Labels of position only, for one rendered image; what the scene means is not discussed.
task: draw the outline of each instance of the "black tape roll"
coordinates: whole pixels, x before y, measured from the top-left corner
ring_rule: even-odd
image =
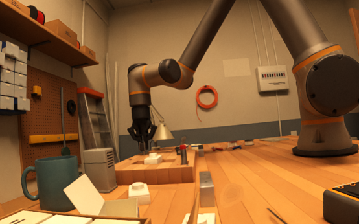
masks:
[[[69,100],[67,102],[67,110],[70,114],[74,114],[76,112],[76,102],[74,102],[74,100]]]
[[[30,17],[33,20],[37,20],[38,17],[38,10],[34,5],[29,5],[28,8],[30,9]]]

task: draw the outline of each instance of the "wall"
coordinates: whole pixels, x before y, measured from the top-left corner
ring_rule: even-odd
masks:
[[[77,33],[77,39],[82,39],[82,1],[81,0],[21,0],[25,5],[35,5],[45,13],[46,20],[61,19],[69,28]],[[108,9],[98,1],[90,1],[99,14],[108,19]],[[56,76],[76,82],[78,87],[90,87],[104,93],[106,96],[105,59],[108,48],[108,26],[99,18],[95,11],[86,5],[85,45],[97,53],[99,65],[75,69],[73,78],[70,78],[70,66],[59,62],[37,50],[32,50],[29,66],[41,69]],[[0,39],[11,41],[27,50],[27,46],[0,33]],[[104,103],[108,109],[107,98]],[[80,133],[81,149],[84,149]],[[4,203],[23,195],[21,190],[21,165],[19,157],[18,123],[17,116],[0,116],[0,202]],[[36,191],[35,180],[28,182],[30,192]]]
[[[136,142],[126,130],[132,124],[128,103],[127,68],[139,62],[156,63],[165,58],[178,60],[210,2],[159,1],[121,8],[110,15],[110,64],[119,63],[121,159],[138,152]],[[328,40],[339,43],[346,54],[358,60],[344,1],[305,2],[316,16]],[[195,142],[190,140],[187,142],[189,144],[214,142],[218,139],[227,141],[278,136],[279,115],[286,123],[282,128],[283,135],[300,129],[295,78],[291,75],[293,59],[274,25],[271,35],[270,23],[259,1],[236,1],[200,63],[193,85],[185,91],[168,87],[151,90],[153,105],[163,115],[176,138],[160,142],[160,145],[176,145],[183,135],[194,139]],[[259,94],[255,77],[256,67],[276,64],[274,46],[278,64],[286,65],[290,74],[289,90],[278,91],[278,97],[274,92]],[[236,59],[247,59],[249,67],[246,64],[238,64]],[[244,69],[245,75],[226,77],[224,60]],[[202,120],[200,122],[196,116],[195,93],[205,84],[217,89],[219,100],[217,106],[208,111],[198,110]],[[205,104],[213,101],[213,96],[209,93],[201,95],[200,98]],[[359,106],[351,113],[359,117]]]

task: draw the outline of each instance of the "wooden table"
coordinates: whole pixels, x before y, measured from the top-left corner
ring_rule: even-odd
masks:
[[[153,224],[181,223],[199,191],[199,172],[210,171],[216,206],[200,208],[199,213],[215,212],[217,223],[281,223],[266,208],[287,223],[327,223],[323,192],[359,180],[359,152],[346,157],[297,157],[292,154],[297,137],[286,137],[290,140],[255,140],[254,146],[241,150],[212,151],[211,146],[225,148],[227,143],[205,144],[205,157],[196,160],[196,182],[150,185],[152,204],[140,206],[141,217],[152,218]],[[128,186],[102,196],[127,198]]]

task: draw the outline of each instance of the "lampshade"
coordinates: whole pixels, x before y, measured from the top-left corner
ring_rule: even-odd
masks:
[[[153,136],[153,141],[174,139],[170,130],[167,128],[165,123],[160,123],[157,127],[156,133]]]

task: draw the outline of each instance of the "step ladder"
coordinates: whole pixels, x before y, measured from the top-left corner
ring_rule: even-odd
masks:
[[[95,99],[96,111],[89,110],[89,99],[87,99],[87,97]],[[82,136],[84,144],[86,145],[86,150],[95,148],[113,148],[114,163],[116,164],[120,162],[117,150],[114,147],[108,116],[102,101],[104,94],[87,87],[81,87],[77,89],[77,98],[78,116],[80,117]],[[99,131],[94,131],[92,115],[98,117]],[[101,145],[97,144],[95,135],[100,135]]]

